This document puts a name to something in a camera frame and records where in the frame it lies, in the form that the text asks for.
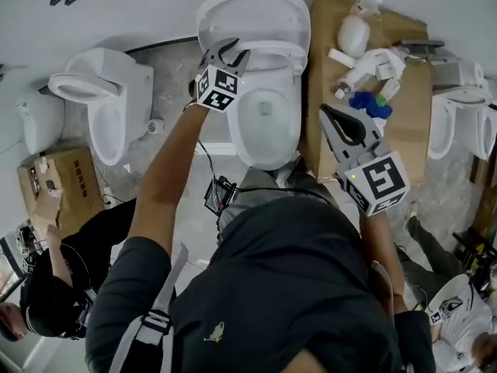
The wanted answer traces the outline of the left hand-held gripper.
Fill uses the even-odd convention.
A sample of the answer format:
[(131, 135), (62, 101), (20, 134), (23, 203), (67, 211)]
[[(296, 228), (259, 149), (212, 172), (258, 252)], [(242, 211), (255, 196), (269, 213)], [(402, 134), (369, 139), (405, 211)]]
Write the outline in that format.
[(250, 50), (241, 51), (235, 60), (225, 64), (223, 54), (239, 41), (237, 37), (219, 40), (208, 48), (200, 62), (201, 73), (195, 78), (199, 105), (225, 113), (238, 100), (238, 83), (245, 72)]

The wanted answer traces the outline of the white round object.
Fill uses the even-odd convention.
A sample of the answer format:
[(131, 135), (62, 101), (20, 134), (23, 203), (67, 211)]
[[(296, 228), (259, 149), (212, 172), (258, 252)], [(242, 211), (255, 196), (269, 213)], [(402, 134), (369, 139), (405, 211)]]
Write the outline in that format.
[(196, 14), (203, 51), (226, 38), (238, 43), (228, 61), (249, 50), (247, 71), (290, 67), (301, 75), (308, 63), (311, 20), (304, 0), (206, 0)]

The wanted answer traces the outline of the person's right forearm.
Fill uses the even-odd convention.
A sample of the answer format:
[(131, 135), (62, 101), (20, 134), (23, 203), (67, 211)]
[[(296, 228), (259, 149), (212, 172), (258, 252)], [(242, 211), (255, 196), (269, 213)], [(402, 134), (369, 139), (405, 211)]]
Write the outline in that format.
[(394, 244), (386, 213), (360, 215), (360, 236), (367, 264), (372, 269), (372, 292), (389, 315), (407, 312), (405, 275)]

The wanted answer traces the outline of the person's left forearm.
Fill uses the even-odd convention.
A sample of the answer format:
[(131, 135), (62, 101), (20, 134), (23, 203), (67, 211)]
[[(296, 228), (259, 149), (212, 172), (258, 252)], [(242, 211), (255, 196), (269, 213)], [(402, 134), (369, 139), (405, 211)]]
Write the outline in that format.
[(172, 252), (176, 210), (186, 188), (198, 138), (209, 110), (184, 110), (144, 174), (128, 236), (144, 237)]

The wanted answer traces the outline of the white toilet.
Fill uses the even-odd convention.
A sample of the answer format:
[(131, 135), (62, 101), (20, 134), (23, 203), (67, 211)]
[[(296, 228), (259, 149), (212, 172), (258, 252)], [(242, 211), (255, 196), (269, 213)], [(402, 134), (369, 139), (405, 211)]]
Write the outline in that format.
[(301, 136), (302, 74), (290, 67), (245, 69), (238, 101), (227, 115), (231, 140), (247, 166), (271, 171), (294, 156)]
[(86, 105), (93, 147), (107, 166), (116, 165), (148, 132), (153, 85), (152, 66), (103, 47), (76, 55), (48, 82), (55, 95)]
[(26, 148), (31, 155), (56, 144), (64, 130), (64, 100), (32, 91), (21, 95), (16, 110), (23, 120)]
[(483, 106), (477, 112), (477, 153), (476, 156), (487, 161), (497, 139), (497, 111)]
[(445, 157), (454, 139), (458, 139), (470, 152), (486, 160), (488, 151), (482, 142), (490, 95), (481, 65), (470, 61), (435, 64), (432, 87), (428, 156)]

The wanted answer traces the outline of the blue cloth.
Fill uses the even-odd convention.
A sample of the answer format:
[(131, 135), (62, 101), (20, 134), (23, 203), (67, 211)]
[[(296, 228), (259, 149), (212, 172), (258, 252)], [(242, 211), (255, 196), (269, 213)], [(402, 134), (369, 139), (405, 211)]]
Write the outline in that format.
[(349, 99), (349, 106), (356, 110), (364, 110), (372, 118), (388, 119), (393, 109), (387, 105), (381, 105), (372, 92), (355, 92)]

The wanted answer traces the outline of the large flat cardboard sheet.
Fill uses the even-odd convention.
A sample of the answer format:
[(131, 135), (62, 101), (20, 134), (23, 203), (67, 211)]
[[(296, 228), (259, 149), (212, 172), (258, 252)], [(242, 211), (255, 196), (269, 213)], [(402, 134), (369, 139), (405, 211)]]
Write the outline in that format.
[[(299, 151), (312, 173), (322, 183), (333, 179), (336, 160), (330, 151), (318, 119), (321, 104), (337, 103), (335, 85), (347, 73), (346, 66), (333, 61), (328, 52), (337, 46), (342, 21), (352, 0), (314, 0), (310, 9), (311, 44), (303, 83), (303, 119)], [(390, 47), (400, 40), (425, 40), (427, 25), (389, 9), (370, 20), (370, 49)], [(384, 136), (392, 149), (399, 151), (409, 181), (423, 181), (429, 144), (432, 108), (430, 64), (409, 60), (401, 77), (401, 87), (390, 101), (393, 114), (388, 118)]]

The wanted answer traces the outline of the person's grey trousers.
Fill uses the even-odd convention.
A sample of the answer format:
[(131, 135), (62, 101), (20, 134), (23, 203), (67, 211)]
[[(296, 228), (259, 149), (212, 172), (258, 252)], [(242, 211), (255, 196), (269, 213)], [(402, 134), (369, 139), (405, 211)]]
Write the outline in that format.
[(225, 208), (217, 220), (217, 244), (223, 241), (222, 232), (242, 212), (268, 204), (280, 197), (313, 197), (338, 207), (335, 198), (316, 178), (309, 173), (303, 158), (285, 166), (264, 171), (251, 167), (245, 174), (240, 190), (235, 192), (231, 204)]

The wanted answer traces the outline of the white rounded jug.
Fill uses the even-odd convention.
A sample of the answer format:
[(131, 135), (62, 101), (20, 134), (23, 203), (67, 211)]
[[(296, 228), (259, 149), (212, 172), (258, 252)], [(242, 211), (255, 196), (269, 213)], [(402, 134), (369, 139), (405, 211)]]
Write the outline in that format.
[(364, 55), (369, 38), (369, 24), (359, 16), (348, 15), (342, 21), (337, 42), (341, 52), (359, 58)]

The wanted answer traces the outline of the clear plastic wrap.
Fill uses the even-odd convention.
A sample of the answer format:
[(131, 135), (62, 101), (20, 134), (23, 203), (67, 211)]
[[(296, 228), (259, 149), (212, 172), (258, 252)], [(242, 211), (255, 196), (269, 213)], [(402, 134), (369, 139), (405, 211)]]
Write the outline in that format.
[(481, 187), (470, 180), (473, 155), (429, 160), (421, 192), (421, 217), (434, 232), (466, 228), (474, 218)]

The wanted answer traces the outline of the black belt-worn device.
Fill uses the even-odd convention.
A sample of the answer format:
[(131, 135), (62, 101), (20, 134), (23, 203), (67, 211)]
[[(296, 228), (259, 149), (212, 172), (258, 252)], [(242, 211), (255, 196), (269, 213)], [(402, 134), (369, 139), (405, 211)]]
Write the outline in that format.
[(226, 177), (214, 177), (204, 196), (204, 207), (220, 217), (223, 210), (229, 206), (237, 190), (237, 184)]

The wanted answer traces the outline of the person in grey shirt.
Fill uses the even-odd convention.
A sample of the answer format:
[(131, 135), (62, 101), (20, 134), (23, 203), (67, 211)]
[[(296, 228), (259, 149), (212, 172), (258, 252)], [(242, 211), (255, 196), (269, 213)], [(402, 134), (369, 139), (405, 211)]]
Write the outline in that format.
[(173, 373), (280, 373), (310, 352), (328, 373), (436, 373), (429, 320), (390, 317), (361, 239), (336, 207), (286, 197), (230, 222), (174, 300)]

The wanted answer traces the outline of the tall brown carton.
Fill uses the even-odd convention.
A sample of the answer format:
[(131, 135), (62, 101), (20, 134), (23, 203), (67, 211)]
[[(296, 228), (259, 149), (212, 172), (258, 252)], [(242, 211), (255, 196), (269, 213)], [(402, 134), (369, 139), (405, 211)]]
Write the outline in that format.
[(497, 225), (497, 155), (492, 154), (488, 161), (475, 157), (469, 180), (481, 187), (481, 197), (472, 227), (486, 238)]

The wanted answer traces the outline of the open brown cardboard box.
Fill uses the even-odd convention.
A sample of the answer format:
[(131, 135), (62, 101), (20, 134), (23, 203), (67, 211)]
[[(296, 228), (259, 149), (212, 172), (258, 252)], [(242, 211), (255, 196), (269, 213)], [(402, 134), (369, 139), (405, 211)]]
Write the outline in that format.
[(17, 168), (24, 204), (36, 237), (54, 225), (61, 236), (78, 232), (104, 209), (87, 148), (44, 155)]

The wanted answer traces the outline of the window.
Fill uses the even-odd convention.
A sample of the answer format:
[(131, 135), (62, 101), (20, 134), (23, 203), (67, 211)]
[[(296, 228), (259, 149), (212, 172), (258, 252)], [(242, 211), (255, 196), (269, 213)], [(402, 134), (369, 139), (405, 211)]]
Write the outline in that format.
[(0, 237), (0, 302), (10, 296), (25, 276), (18, 238), (17, 231)]

